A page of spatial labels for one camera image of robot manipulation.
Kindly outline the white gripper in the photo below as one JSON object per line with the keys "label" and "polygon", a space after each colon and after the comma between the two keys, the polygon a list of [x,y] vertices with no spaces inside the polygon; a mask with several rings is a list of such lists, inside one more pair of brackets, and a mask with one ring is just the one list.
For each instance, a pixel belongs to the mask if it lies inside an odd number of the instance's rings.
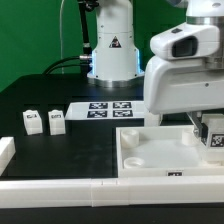
{"label": "white gripper", "polygon": [[203,110],[224,108],[224,70],[207,70],[202,59],[166,61],[154,56],[147,64],[144,103],[153,114],[188,112],[193,133],[203,133]]}

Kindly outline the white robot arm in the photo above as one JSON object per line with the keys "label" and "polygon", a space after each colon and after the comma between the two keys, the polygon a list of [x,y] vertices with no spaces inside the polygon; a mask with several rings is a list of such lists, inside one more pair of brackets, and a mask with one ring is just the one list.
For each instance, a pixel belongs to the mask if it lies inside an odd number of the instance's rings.
{"label": "white robot arm", "polygon": [[184,8],[186,20],[151,38],[154,56],[144,70],[133,40],[132,4],[128,0],[98,1],[98,43],[89,81],[122,87],[143,79],[149,112],[186,112],[196,135],[207,134],[200,113],[224,108],[224,0],[166,0]]}

